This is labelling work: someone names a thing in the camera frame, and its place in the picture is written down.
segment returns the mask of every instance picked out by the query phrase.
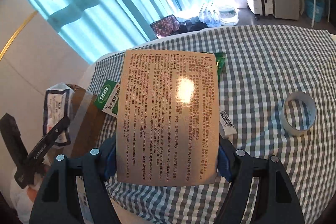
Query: green and white medicine box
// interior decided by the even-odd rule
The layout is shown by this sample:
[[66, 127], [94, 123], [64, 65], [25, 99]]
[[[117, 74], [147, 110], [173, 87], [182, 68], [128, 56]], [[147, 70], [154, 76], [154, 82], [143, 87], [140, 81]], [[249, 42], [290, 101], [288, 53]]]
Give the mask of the green and white medicine box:
[[120, 84], [106, 79], [105, 84], [94, 102], [95, 106], [102, 112], [117, 117], [119, 92]]

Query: floor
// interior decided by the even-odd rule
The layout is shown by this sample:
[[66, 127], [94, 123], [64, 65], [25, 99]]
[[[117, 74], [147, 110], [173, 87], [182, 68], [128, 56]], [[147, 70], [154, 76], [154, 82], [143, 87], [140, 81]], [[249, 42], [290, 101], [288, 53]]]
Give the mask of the floor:
[[[238, 25], [291, 25], [311, 29], [311, 19], [305, 13], [300, 16], [299, 20], [278, 19], [273, 16], [260, 16], [259, 20], [256, 20], [249, 8], [242, 8], [239, 9], [238, 16]], [[328, 30], [329, 33], [336, 34], [336, 28], [326, 18], [323, 18], [321, 22], [315, 22], [314, 29]]]

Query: maroon bag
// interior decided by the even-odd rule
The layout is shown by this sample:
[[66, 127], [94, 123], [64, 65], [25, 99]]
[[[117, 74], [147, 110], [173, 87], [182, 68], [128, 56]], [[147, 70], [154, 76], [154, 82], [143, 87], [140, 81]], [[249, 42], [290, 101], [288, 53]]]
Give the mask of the maroon bag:
[[180, 29], [179, 22], [174, 15], [170, 15], [151, 24], [157, 38], [168, 37], [172, 32]]

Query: desk leg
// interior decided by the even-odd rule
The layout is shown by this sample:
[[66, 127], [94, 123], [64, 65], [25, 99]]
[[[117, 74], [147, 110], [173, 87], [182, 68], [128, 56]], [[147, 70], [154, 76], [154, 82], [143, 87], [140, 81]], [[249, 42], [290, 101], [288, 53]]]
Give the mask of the desk leg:
[[313, 7], [313, 19], [312, 19], [312, 22], [311, 22], [311, 27], [312, 27], [312, 28], [314, 28], [315, 11], [316, 11], [316, 0], [314, 0], [314, 7]]
[[330, 2], [331, 2], [331, 0], [329, 0], [328, 22], [329, 22], [329, 19], [330, 19]]

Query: yellow strip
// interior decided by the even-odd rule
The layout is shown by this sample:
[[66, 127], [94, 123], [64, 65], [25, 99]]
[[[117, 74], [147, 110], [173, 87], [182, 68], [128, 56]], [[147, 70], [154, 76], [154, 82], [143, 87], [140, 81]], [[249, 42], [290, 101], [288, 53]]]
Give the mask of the yellow strip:
[[16, 30], [16, 32], [12, 35], [12, 37], [8, 40], [5, 47], [0, 53], [0, 60], [4, 56], [5, 52], [8, 50], [9, 46], [13, 42], [13, 40], [17, 37], [17, 35], [22, 31], [22, 29], [33, 19], [33, 17], [37, 14], [37, 11], [32, 12], [29, 17], [25, 19], [25, 21], [21, 24], [21, 26]]

